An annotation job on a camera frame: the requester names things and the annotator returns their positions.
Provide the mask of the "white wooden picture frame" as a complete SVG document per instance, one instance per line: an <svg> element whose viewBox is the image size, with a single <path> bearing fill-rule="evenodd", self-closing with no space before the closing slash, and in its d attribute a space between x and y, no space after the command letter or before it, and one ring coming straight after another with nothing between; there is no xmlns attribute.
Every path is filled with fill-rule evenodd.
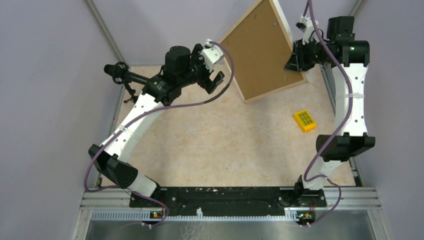
<svg viewBox="0 0 424 240"><path fill-rule="evenodd" d="M293 34L277 0L258 0L219 41L235 64L234 78L244 103L307 83L305 73L285 66L293 52Z"/></svg>

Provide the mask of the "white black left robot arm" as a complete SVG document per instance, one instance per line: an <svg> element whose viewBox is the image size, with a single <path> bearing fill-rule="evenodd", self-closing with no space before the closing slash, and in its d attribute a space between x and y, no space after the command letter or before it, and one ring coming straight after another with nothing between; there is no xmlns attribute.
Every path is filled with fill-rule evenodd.
<svg viewBox="0 0 424 240"><path fill-rule="evenodd" d="M211 75L215 65L229 55L223 45L209 39L193 49L171 47L159 73L152 77L132 72L122 61L105 65L104 72L114 83L125 87L134 105L107 139L89 148L90 167L109 179L114 188L130 190L141 195L147 206L156 206L161 198L159 185L130 165L132 152L156 118L176 107L174 101L181 96L183 88L197 85L211 95L212 101L216 100L220 94L215 90L225 75L223 72L214 78Z"/></svg>

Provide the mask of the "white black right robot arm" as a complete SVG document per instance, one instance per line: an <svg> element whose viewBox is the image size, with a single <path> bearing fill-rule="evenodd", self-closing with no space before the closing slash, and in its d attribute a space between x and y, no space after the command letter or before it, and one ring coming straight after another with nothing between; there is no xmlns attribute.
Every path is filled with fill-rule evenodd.
<svg viewBox="0 0 424 240"><path fill-rule="evenodd" d="M313 200L312 191L322 190L336 168L376 144L376 138L368 133L364 111L371 48L367 40L355 39L354 20L352 16L330 18L326 38L311 17L302 16L296 24L303 35L293 43L285 69L306 72L315 65L329 66L335 88L334 132L316 139L316 155L299 178L302 187L293 192L299 206Z"/></svg>

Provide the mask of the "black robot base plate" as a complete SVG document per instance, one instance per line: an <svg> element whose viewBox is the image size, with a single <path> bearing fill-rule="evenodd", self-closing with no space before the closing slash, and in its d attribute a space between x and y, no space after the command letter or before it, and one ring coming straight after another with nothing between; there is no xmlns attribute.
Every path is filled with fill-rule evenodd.
<svg viewBox="0 0 424 240"><path fill-rule="evenodd" d="M206 217L283 216L285 208L314 209L326 207L323 190L301 186L257 187L163 187L147 200L130 196L131 208L159 208L165 204L169 216L193 216L200 209Z"/></svg>

